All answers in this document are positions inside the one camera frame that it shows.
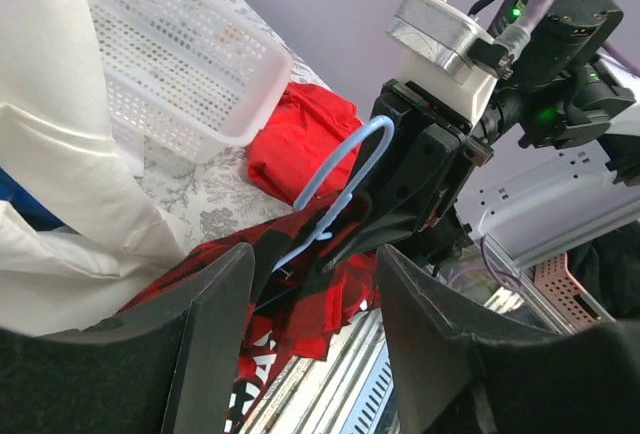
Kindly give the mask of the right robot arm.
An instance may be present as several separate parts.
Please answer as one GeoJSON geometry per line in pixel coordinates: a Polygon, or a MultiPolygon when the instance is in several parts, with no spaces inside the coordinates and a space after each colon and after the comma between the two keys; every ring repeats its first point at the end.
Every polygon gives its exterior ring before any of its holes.
{"type": "Polygon", "coordinates": [[[519,267],[639,212],[639,85],[607,57],[613,0],[500,0],[488,28],[403,0],[400,68],[358,156],[291,259],[324,273],[390,244],[438,265],[490,238],[519,267]]]}

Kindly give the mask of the red black plaid shirt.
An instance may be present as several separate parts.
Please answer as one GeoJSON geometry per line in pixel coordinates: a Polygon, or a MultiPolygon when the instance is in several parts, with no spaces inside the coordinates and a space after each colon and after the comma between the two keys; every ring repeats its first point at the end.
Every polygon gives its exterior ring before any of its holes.
{"type": "Polygon", "coordinates": [[[322,270],[330,250],[358,228],[360,205],[345,208],[332,237],[314,242],[276,270],[275,263],[297,247],[336,200],[326,194],[300,211],[195,247],[186,258],[129,302],[134,307],[194,277],[239,243],[252,246],[255,268],[248,318],[224,430],[237,433],[267,389],[293,357],[324,361],[342,327],[379,305],[373,254],[355,255],[322,270]]]}

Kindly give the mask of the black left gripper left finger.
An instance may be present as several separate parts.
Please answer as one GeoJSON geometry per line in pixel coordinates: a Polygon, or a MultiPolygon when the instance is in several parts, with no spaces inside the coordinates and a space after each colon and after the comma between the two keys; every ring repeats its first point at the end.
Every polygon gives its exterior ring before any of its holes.
{"type": "Polygon", "coordinates": [[[239,244],[84,331],[2,330],[2,432],[222,432],[253,270],[251,246],[239,244]]]}

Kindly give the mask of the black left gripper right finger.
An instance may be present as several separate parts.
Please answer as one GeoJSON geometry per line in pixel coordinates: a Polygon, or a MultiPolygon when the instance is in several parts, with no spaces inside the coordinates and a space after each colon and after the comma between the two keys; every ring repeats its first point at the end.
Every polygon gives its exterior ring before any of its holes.
{"type": "Polygon", "coordinates": [[[497,314],[381,247],[376,278],[404,433],[635,433],[639,325],[564,335],[497,314]]]}

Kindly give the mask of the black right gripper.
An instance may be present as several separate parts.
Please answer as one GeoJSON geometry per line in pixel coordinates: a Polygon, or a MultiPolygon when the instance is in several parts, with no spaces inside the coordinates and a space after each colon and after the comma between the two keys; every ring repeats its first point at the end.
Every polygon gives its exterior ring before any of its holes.
{"type": "Polygon", "coordinates": [[[454,204],[475,168],[493,156],[495,104],[471,127],[414,82],[390,80],[374,104],[395,124],[391,145],[356,196],[329,226],[331,238],[313,241],[299,266],[321,273],[385,244],[404,254],[459,254],[471,227],[454,204]]]}

